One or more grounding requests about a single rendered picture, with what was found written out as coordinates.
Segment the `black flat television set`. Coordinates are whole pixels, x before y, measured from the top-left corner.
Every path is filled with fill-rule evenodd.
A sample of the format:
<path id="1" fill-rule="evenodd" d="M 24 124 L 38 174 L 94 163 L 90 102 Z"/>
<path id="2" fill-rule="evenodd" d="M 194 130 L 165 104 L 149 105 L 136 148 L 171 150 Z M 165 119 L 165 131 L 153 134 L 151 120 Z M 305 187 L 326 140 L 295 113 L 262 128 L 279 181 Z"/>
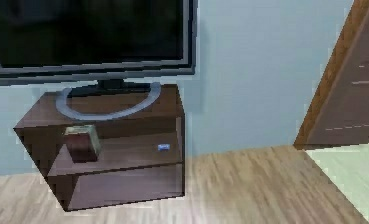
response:
<path id="1" fill-rule="evenodd" d="M 158 79 L 196 67 L 197 0 L 0 0 L 0 86 L 74 83 L 55 106 L 82 121 L 122 118 L 152 105 Z M 146 93 L 109 114 L 80 113 L 72 97 Z"/>

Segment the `dark brown television stand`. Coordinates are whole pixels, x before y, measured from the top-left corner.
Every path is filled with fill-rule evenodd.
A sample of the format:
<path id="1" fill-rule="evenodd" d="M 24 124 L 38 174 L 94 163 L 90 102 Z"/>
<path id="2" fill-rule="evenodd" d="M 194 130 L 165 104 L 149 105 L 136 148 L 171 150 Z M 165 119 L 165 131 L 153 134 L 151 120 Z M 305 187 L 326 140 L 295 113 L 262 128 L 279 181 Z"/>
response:
<path id="1" fill-rule="evenodd" d="M 185 193 L 185 114 L 178 87 L 165 84 L 158 99 L 124 118 L 93 121 L 102 147 L 95 162 L 74 163 L 67 127 L 80 126 L 44 94 L 14 131 L 66 211 L 179 197 Z M 170 144 L 159 151 L 159 144 Z"/>

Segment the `dark red box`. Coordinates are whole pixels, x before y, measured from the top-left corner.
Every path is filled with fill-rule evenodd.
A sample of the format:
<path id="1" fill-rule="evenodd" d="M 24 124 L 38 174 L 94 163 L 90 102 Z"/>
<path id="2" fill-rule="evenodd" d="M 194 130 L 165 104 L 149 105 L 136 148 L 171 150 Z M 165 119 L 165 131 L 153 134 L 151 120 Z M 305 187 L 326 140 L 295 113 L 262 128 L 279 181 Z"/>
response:
<path id="1" fill-rule="evenodd" d="M 101 151 L 94 125 L 67 127 L 64 132 L 64 144 L 74 163 L 95 162 Z"/>

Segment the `brown room door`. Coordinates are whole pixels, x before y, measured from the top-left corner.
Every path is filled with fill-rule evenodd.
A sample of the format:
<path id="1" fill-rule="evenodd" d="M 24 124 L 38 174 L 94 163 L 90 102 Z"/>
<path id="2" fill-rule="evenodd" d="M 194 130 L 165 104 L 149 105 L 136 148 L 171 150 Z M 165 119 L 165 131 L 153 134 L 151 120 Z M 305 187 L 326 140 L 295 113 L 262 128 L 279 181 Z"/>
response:
<path id="1" fill-rule="evenodd" d="M 297 149 L 369 143 L 369 0 L 354 0 L 294 142 Z"/>

